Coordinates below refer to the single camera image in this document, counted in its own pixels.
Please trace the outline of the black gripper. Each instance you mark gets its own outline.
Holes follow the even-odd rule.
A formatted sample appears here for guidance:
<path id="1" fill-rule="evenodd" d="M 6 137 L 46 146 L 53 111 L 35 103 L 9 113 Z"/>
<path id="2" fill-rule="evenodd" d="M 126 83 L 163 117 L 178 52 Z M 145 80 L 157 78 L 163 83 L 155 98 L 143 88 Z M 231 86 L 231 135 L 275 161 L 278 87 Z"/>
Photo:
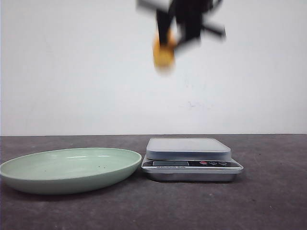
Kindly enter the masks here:
<path id="1" fill-rule="evenodd" d="M 204 15 L 216 11 L 222 5 L 221 0 L 172 0 L 167 7 L 154 0 L 138 0 L 137 5 L 155 13 L 161 46 L 168 44 L 170 25 L 176 21 L 178 34 L 174 46 L 175 57 L 192 43 L 199 43 L 203 31 L 226 37 L 225 28 L 205 23 L 203 19 Z"/>

